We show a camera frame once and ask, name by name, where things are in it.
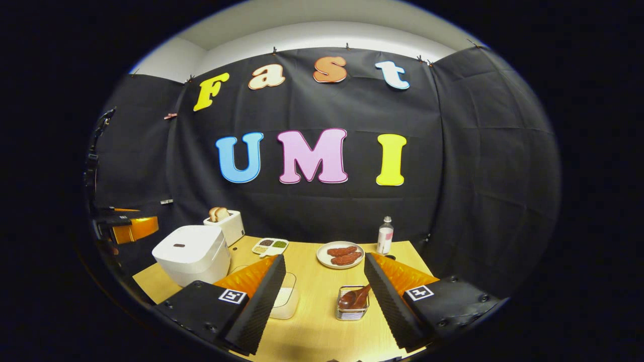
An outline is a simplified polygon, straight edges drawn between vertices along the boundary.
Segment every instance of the pink letter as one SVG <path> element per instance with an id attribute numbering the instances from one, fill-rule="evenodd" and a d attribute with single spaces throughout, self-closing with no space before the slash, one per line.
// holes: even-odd
<path id="1" fill-rule="evenodd" d="M 297 162 L 307 181 L 313 181 L 317 167 L 322 163 L 319 180 L 326 184 L 340 184 L 349 179 L 342 165 L 342 141 L 346 131 L 341 128 L 325 129 L 311 150 L 299 131 L 286 131 L 278 135 L 284 145 L 284 174 L 279 177 L 283 184 L 297 184 L 301 177 L 295 170 Z"/>

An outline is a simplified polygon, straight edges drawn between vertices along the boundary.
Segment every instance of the blue letter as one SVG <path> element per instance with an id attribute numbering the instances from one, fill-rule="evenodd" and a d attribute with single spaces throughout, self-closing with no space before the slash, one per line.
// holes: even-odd
<path id="1" fill-rule="evenodd" d="M 235 167 L 235 154 L 233 146 L 237 143 L 235 137 L 220 138 L 215 142 L 219 149 L 219 167 L 222 169 L 222 176 L 236 184 L 251 181 L 260 173 L 260 141 L 264 134 L 260 132 L 246 133 L 241 140 L 248 147 L 248 167 L 240 171 Z"/>
<path id="2" fill-rule="evenodd" d="M 400 90 L 405 90 L 409 88 L 409 82 L 401 81 L 400 74 L 404 74 L 404 69 L 399 66 L 396 66 L 392 61 L 376 63 L 375 67 L 383 70 L 384 81 L 387 82 L 390 86 L 398 88 Z"/>

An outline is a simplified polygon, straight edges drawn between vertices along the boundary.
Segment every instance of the ceiling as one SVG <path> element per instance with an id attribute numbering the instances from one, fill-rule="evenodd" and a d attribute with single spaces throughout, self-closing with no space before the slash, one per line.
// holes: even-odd
<path id="1" fill-rule="evenodd" d="M 311 21 L 352 21 L 402 30 L 448 46 L 482 42 L 424 9 L 396 0 L 249 0 L 178 34 L 204 50 L 278 26 Z"/>

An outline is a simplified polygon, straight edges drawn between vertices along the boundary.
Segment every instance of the rice cooker lid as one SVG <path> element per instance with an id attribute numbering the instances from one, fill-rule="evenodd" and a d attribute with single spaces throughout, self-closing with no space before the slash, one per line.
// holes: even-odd
<path id="1" fill-rule="evenodd" d="M 152 250 L 152 255 L 176 271 L 201 272 L 210 266 L 222 243 L 221 227 L 187 225 L 166 236 Z"/>

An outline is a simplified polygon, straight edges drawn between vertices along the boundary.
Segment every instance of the wooden table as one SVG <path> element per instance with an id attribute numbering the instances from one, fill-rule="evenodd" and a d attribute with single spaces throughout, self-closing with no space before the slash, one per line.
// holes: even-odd
<path id="1" fill-rule="evenodd" d="M 259 240 L 244 236 L 229 247 L 232 256 L 229 273 L 240 265 L 250 265 L 260 260 L 260 256 L 251 251 Z M 365 260 L 349 269 L 325 267 L 316 258 L 316 251 L 322 245 L 289 243 L 284 251 L 284 259 L 287 272 L 297 277 L 299 303 L 295 315 L 286 320 L 269 318 L 257 354 L 246 357 L 231 353 L 259 362 L 326 362 L 331 359 L 339 362 L 378 362 L 406 357 L 423 350 L 406 353 L 398 348 L 373 291 L 369 295 L 369 309 L 362 319 L 336 319 L 338 289 L 342 285 L 368 284 Z M 375 243 L 360 246 L 365 252 L 375 252 Z M 398 262 L 431 274 L 410 242 L 392 243 L 390 254 Z M 157 263 L 134 275 L 134 280 L 155 303 L 168 299 L 181 289 Z"/>

